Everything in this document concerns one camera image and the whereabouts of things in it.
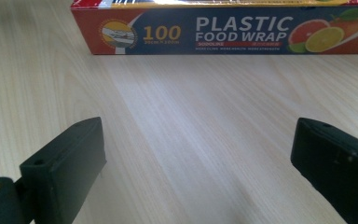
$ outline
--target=logo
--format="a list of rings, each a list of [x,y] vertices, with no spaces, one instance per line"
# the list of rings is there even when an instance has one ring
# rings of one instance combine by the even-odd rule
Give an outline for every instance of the logo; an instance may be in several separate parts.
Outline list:
[[[114,48],[133,47],[136,42],[135,31],[123,21],[109,21],[103,25],[102,37],[104,42]]]

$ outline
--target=light wood grain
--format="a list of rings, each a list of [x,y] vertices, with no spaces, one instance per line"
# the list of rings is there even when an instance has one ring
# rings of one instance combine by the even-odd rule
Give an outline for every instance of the light wood grain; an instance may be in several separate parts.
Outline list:
[[[70,0],[0,0],[0,175],[103,119],[75,223],[344,223],[291,165],[299,117],[358,137],[358,56],[92,56]]]

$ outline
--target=lemon slice image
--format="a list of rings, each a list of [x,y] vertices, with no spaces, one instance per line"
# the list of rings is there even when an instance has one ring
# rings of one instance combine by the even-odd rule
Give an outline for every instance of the lemon slice image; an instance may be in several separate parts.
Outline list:
[[[326,27],[311,35],[305,43],[305,48],[309,52],[323,52],[341,42],[344,35],[344,31],[339,27]]]

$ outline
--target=table surface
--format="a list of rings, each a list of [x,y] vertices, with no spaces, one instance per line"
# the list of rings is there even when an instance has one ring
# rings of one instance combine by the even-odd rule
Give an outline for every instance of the table surface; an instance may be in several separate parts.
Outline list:
[[[82,119],[108,163],[75,223],[344,223],[296,121],[358,137],[358,55],[93,56],[71,0],[0,0],[0,175]]]

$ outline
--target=fruit illustration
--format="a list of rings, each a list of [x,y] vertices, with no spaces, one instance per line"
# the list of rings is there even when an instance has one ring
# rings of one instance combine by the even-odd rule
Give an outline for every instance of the fruit illustration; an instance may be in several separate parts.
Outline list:
[[[333,16],[330,26],[341,28],[345,35],[344,39],[358,32],[358,8],[345,10],[338,17]]]
[[[289,35],[289,44],[304,43],[315,32],[330,26],[325,20],[310,20],[299,24]]]
[[[358,32],[358,18],[352,21],[344,21],[341,18],[330,21],[330,25],[341,28],[345,35],[344,39]]]
[[[323,28],[308,38],[305,49],[314,53],[323,52],[341,42],[344,35],[344,30],[339,27]]]
[[[315,32],[329,27],[330,24],[325,20],[310,20],[305,21],[299,24],[289,35],[289,49],[295,53],[305,53],[307,52],[305,48],[305,42],[313,35]]]

